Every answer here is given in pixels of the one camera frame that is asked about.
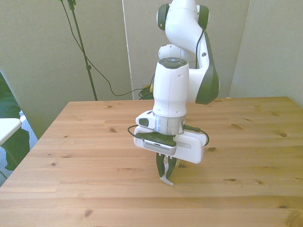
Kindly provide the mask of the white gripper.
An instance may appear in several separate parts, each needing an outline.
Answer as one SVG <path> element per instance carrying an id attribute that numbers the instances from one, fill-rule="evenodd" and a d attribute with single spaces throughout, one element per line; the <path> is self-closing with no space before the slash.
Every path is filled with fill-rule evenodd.
<path id="1" fill-rule="evenodd" d="M 146 111 L 136 118 L 134 130 L 136 146 L 157 152 L 156 164 L 160 177 L 170 178 L 177 159 L 198 164 L 201 162 L 205 136 L 197 131 L 184 129 L 186 117 L 167 118 Z M 164 158 L 168 157 L 165 173 Z"/>

